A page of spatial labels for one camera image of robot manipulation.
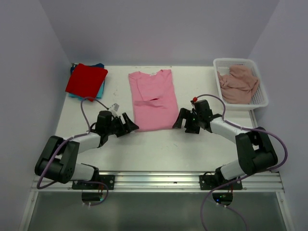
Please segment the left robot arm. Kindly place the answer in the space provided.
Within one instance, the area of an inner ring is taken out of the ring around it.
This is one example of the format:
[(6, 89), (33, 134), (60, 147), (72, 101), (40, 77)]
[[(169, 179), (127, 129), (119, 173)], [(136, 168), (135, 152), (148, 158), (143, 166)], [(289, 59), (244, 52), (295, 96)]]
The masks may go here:
[(111, 135), (121, 137), (138, 129), (139, 126), (126, 113), (118, 116), (112, 111), (100, 111), (94, 129), (89, 132), (67, 139), (51, 136), (35, 165), (35, 174), (40, 176), (37, 188), (43, 188), (40, 185), (43, 178), (48, 178), (53, 183), (82, 181), (89, 189), (97, 188), (100, 183), (98, 168), (78, 164), (77, 156), (90, 149), (102, 147)]

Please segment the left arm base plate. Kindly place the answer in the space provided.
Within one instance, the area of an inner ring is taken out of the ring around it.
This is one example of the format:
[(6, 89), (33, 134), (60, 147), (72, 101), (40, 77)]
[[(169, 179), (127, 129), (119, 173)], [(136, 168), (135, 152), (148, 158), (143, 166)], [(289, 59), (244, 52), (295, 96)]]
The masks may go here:
[(78, 180), (73, 181), (73, 190), (102, 190), (108, 188), (114, 189), (115, 175), (98, 175), (90, 181)]

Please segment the beige t shirt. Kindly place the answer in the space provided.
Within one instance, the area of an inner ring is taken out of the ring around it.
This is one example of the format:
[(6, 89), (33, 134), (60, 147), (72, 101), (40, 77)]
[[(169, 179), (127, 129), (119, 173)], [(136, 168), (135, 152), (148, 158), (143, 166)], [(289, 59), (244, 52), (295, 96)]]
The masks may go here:
[(251, 69), (242, 65), (232, 65), (228, 74), (217, 71), (217, 75), (222, 97), (231, 104), (249, 104), (260, 84)]

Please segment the pink t shirt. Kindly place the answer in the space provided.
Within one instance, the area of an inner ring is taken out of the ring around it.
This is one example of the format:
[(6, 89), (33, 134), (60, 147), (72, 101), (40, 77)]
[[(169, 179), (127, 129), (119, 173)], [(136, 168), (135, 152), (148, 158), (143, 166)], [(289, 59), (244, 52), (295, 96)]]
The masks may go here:
[(171, 129), (179, 114), (172, 71), (160, 70), (154, 75), (134, 72), (128, 80), (137, 131)]

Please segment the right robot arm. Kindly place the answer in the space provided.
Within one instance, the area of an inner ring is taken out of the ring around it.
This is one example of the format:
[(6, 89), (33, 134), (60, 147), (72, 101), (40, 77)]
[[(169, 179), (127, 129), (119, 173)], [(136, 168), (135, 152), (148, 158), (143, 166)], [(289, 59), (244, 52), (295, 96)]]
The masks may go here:
[(268, 134), (263, 128), (244, 130), (228, 124), (220, 114), (213, 114), (207, 100), (192, 100), (193, 108), (181, 108), (173, 128), (181, 128), (185, 120), (185, 132), (199, 134), (200, 129), (220, 135), (236, 145), (237, 160), (218, 167), (214, 174), (200, 176), (200, 188), (227, 188), (232, 180), (243, 175), (251, 176), (278, 163), (278, 157)]

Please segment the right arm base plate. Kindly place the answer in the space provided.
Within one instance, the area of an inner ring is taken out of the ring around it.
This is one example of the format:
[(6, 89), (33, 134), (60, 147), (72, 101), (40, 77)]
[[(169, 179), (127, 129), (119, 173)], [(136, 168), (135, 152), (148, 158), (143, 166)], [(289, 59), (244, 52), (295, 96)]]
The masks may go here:
[(217, 177), (215, 174), (210, 172), (205, 172), (202, 175), (199, 175), (199, 185), (200, 190), (212, 190), (218, 186), (221, 186), (223, 184), (228, 184), (222, 188), (219, 188), (219, 190), (242, 190), (242, 182), (237, 178), (237, 181), (234, 183), (231, 183), (232, 180), (226, 180), (224, 178)]

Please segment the white plastic basket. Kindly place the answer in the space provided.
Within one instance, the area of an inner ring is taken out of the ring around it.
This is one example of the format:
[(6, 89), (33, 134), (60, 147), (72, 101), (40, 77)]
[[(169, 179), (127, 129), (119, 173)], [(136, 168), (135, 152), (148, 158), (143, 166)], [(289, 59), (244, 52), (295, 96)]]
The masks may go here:
[[(250, 103), (248, 104), (232, 104), (232, 103), (226, 102), (223, 99), (221, 88), (219, 85), (218, 72), (221, 75), (226, 75), (229, 73), (230, 67), (232, 65), (239, 65), (239, 66), (244, 66), (244, 67), (249, 68), (253, 76), (257, 77), (260, 80), (258, 89), (256, 90), (256, 93), (252, 96), (252, 99)], [(254, 110), (257, 108), (268, 106), (269, 100), (268, 100), (264, 85), (262, 83), (261, 74), (254, 61), (250, 59), (241, 59), (241, 58), (216, 58), (213, 61), (213, 67), (215, 70), (215, 78), (216, 78), (216, 83), (217, 83), (217, 88), (218, 88), (218, 95), (224, 101), (226, 108), (228, 110), (249, 111), (249, 110)]]

